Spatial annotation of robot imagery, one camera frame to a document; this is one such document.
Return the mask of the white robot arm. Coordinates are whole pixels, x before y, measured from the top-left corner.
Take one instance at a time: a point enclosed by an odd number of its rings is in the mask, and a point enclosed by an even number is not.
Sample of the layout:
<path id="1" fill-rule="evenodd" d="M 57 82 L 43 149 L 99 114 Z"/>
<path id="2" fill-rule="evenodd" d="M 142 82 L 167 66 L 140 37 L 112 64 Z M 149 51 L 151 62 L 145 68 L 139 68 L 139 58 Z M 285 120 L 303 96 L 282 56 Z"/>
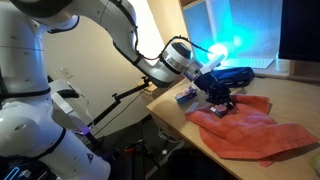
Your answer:
<path id="1" fill-rule="evenodd" d="M 153 84 L 167 87 L 183 72 L 231 109 L 229 89 L 191 61 L 182 43 L 168 43 L 155 65 L 138 49 L 134 7 L 128 0 L 7 0 L 0 4 L 0 155 L 40 161 L 60 180 L 108 180 L 111 166 L 53 119 L 52 98 L 62 86 L 49 82 L 42 36 L 75 28 L 85 16 L 104 28 L 114 47 Z"/>

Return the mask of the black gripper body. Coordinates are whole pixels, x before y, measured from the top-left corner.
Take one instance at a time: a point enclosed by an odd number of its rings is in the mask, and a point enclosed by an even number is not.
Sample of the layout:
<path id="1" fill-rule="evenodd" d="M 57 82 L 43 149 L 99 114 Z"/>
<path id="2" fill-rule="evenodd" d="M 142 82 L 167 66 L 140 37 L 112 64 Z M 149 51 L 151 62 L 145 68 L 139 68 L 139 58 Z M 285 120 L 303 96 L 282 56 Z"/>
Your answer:
<path id="1" fill-rule="evenodd" d="M 198 76 L 194 84 L 206 95 L 211 95 L 215 99 L 215 104 L 225 104 L 230 102 L 230 90 L 222 81 L 218 81 L 212 73 L 206 73 Z"/>

